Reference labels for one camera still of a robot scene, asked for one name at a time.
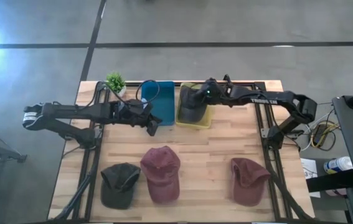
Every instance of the cap brim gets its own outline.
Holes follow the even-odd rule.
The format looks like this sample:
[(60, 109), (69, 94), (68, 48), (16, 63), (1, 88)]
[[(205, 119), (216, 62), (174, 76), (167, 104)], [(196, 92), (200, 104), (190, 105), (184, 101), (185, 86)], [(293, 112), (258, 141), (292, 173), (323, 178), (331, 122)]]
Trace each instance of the cap brim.
[(150, 197), (156, 203), (169, 203), (179, 198), (179, 177), (176, 175), (171, 183), (167, 185), (156, 185), (147, 180)]
[(235, 178), (232, 183), (232, 198), (240, 205), (253, 207), (261, 202), (266, 181), (260, 181), (250, 187), (241, 187)]
[(105, 184), (105, 181), (101, 183), (101, 203), (108, 208), (115, 209), (127, 209), (132, 204), (134, 187), (130, 189), (119, 192), (115, 190), (111, 190)]
[(195, 109), (180, 106), (178, 116), (179, 121), (182, 121), (183, 123), (197, 123), (204, 117), (206, 109), (207, 105)]

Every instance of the paper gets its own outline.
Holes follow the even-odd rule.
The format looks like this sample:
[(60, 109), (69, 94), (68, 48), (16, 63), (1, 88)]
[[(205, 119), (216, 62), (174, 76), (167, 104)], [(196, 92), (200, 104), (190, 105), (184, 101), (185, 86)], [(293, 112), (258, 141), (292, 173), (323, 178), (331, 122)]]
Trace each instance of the paper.
[[(310, 179), (313, 177), (318, 177), (318, 170), (316, 168), (316, 161), (312, 159), (301, 159), (303, 172), (305, 174), (305, 179)], [(309, 193), (311, 197), (320, 197), (320, 192)]]

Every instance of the yellow basket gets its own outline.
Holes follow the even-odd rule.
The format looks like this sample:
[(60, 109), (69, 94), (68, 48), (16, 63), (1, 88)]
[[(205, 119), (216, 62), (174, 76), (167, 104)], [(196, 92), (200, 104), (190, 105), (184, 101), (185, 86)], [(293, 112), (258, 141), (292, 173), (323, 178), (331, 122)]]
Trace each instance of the yellow basket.
[[(201, 88), (201, 85), (195, 84), (195, 83), (182, 83), (181, 88), (182, 88), (182, 86), (188, 86), (193, 89)], [(212, 109), (213, 109), (211, 106), (207, 106), (207, 109), (205, 110), (205, 113), (204, 113), (202, 119), (195, 124), (183, 123), (182, 121), (179, 120), (180, 106), (181, 106), (181, 99), (179, 98), (179, 102), (178, 102), (177, 108), (176, 108), (176, 117), (175, 117), (175, 123), (178, 126), (187, 127), (187, 128), (194, 128), (194, 129), (208, 129), (211, 126)]]

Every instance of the baseball cap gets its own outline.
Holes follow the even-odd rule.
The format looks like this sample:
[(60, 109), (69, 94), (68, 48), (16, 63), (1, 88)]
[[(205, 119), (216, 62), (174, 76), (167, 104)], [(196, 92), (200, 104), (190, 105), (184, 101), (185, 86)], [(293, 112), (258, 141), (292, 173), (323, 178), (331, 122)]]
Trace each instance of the baseball cap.
[(168, 203), (179, 197), (177, 171), (181, 161), (171, 148), (151, 148), (143, 156), (140, 166), (147, 177), (147, 186), (153, 202)]
[(258, 205), (270, 173), (261, 165), (246, 158), (232, 159), (232, 198), (240, 205)]
[(101, 203), (108, 208), (129, 208), (134, 185), (139, 179), (140, 168), (125, 162), (107, 167), (100, 174), (103, 177)]
[(179, 107), (178, 119), (183, 123), (199, 122), (207, 110), (207, 104), (197, 98), (197, 96), (199, 96), (196, 95), (197, 92), (198, 90), (194, 90), (187, 86), (182, 86), (181, 88), (179, 95), (181, 105)]

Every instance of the small green plant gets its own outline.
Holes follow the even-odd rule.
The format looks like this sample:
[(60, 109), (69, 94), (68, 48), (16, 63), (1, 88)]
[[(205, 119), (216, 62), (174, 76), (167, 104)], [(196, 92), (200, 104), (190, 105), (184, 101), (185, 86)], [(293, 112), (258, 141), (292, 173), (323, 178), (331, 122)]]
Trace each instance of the small green plant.
[(111, 72), (107, 75), (107, 86), (109, 86), (113, 91), (119, 93), (125, 86), (125, 81), (121, 77), (119, 72)]

